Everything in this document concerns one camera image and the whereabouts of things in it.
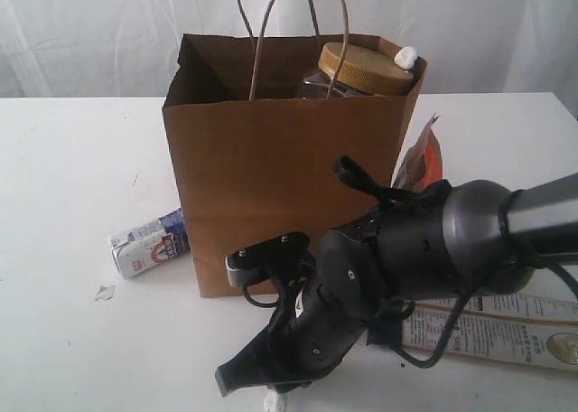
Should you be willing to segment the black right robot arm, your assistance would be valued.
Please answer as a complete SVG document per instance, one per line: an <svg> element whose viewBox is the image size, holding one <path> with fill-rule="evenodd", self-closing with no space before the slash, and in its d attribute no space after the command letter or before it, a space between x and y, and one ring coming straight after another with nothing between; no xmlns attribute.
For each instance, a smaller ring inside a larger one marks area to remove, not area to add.
<svg viewBox="0 0 578 412"><path fill-rule="evenodd" d="M477 180L411 193L368 177L355 188L378 206L329 229L315 254L307 235L289 232L227 255L233 286L267 280L278 297L267 326L217 367L222 395L308 386L363 332L400 323L420 300L454 299L451 329L471 297L516 293L540 268L577 287L565 270L577 260L575 175L517 191Z"/></svg>

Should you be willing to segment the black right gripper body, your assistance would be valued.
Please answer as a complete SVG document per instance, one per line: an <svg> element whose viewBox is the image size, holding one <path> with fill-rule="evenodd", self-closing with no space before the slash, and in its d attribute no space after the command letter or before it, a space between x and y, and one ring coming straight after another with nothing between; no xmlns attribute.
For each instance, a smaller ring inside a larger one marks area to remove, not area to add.
<svg viewBox="0 0 578 412"><path fill-rule="evenodd" d="M355 313L362 291L359 279L314 276L303 286L296 281L273 284L281 303L266 328L266 384L302 385L324 378L366 328Z"/></svg>

